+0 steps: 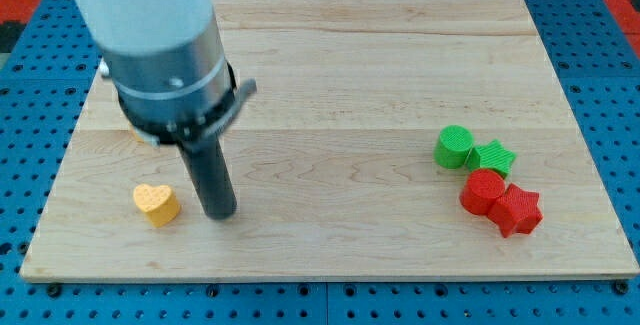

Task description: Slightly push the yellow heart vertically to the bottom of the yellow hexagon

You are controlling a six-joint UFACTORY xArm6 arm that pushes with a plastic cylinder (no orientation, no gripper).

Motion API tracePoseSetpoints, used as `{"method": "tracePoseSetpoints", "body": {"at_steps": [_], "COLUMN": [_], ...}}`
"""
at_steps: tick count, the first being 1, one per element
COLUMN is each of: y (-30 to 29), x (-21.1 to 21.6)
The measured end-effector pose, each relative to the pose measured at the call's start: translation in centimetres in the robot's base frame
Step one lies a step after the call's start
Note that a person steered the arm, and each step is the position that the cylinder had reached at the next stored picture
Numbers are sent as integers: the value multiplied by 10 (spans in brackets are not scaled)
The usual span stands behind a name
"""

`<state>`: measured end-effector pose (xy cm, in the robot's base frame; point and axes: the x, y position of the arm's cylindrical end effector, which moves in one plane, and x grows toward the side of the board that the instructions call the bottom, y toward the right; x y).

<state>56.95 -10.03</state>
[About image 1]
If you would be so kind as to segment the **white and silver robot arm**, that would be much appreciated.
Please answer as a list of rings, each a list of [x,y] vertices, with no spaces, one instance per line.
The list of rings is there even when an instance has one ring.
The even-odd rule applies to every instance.
[[[196,147],[218,138],[255,91],[235,86],[212,0],[75,0],[147,141]]]

